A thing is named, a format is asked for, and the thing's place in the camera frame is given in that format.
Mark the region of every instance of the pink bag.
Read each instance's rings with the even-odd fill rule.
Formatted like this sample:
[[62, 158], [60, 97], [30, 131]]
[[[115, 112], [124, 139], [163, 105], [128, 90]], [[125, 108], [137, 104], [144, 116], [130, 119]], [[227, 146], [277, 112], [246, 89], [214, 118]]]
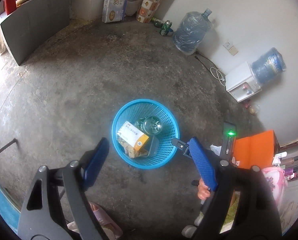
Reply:
[[273, 194], [273, 198], [276, 201], [278, 210], [280, 210], [283, 194], [285, 188], [288, 186], [288, 182], [284, 177], [283, 169], [280, 167], [269, 167], [262, 170], [270, 189]]

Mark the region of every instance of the blue plastic basket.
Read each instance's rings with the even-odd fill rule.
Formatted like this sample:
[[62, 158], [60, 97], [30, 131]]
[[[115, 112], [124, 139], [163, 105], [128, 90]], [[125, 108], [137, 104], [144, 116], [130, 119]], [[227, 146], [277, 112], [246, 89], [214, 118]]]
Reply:
[[[160, 142], [158, 152], [153, 157], [131, 159], [117, 141], [117, 132], [126, 121], [134, 124], [139, 118], [150, 115], [156, 115], [163, 121], [163, 130], [157, 135]], [[179, 138], [179, 127], [176, 119], [165, 106], [150, 99], [137, 99], [124, 105], [116, 114], [112, 124], [111, 136], [117, 153], [124, 161], [136, 168], [155, 169], [170, 161], [176, 153], [177, 149], [171, 144], [171, 139]]]

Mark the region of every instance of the basket rim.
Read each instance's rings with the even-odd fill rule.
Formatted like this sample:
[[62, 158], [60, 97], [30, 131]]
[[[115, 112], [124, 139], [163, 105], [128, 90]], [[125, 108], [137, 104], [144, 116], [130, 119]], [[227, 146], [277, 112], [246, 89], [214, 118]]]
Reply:
[[166, 159], [164, 159], [162, 162], [159, 162], [157, 164], [150, 165], [150, 166], [145, 166], [145, 165], [140, 165], [138, 163], [134, 163], [133, 161], [129, 160], [123, 153], [121, 153], [121, 150], [119, 148], [119, 145], [118, 145], [118, 142], [117, 142], [117, 139], [116, 139], [116, 125], [117, 125], [118, 118], [120, 117], [121, 113], [126, 108], [128, 108], [131, 105], [137, 104], [137, 103], [152, 103], [152, 104], [155, 104], [155, 105], [161, 107], [170, 116], [172, 122], [175, 125], [175, 130], [176, 130], [176, 136], [175, 137], [178, 138], [178, 139], [180, 138], [179, 126], [178, 126], [177, 120], [175, 119], [175, 117], [173, 116], [173, 114], [169, 111], [169, 109], [166, 108], [163, 104], [161, 104], [161, 103], [159, 103], [157, 101], [154, 101], [154, 100], [151, 100], [151, 99], [142, 98], [142, 99], [133, 100], [133, 101], [125, 104], [122, 108], [120, 108], [120, 110], [118, 111], [118, 113], [114, 117], [113, 124], [112, 124], [112, 127], [111, 127], [111, 139], [112, 139], [113, 145], [114, 145], [115, 150], [118, 153], [118, 155], [126, 163], [130, 164], [131, 166], [134, 166], [134, 167], [139, 168], [139, 169], [144, 169], [144, 170], [159, 168], [159, 167], [165, 165], [168, 161], [170, 161], [172, 159], [172, 157], [175, 155], [175, 153], [177, 151], [177, 148], [175, 146], [174, 146], [174, 148], [172, 149], [172, 151], [170, 152], [170, 154], [168, 155], [168, 157]]

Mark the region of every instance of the screw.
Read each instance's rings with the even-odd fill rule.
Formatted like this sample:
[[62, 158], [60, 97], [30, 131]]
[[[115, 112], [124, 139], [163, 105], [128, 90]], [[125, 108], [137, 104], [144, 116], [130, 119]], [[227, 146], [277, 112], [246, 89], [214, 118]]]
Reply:
[[78, 164], [79, 164], [79, 161], [72, 161], [72, 162], [70, 162], [70, 167], [77, 167], [78, 166]]
[[226, 160], [221, 160], [220, 165], [223, 166], [223, 167], [226, 167], [226, 166], [229, 165], [229, 163]]
[[260, 168], [258, 166], [252, 166], [252, 169], [255, 171], [255, 172], [259, 172], [260, 171]]
[[46, 165], [43, 165], [43, 166], [40, 166], [38, 170], [39, 170], [39, 172], [43, 172], [46, 169], [47, 169], [47, 166]]

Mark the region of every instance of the green light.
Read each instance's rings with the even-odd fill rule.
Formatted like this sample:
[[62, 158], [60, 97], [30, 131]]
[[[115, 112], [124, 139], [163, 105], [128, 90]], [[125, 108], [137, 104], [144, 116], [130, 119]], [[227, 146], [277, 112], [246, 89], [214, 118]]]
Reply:
[[230, 132], [228, 132], [228, 135], [229, 136], [234, 136], [234, 135], [236, 135], [233, 131], [230, 131]]

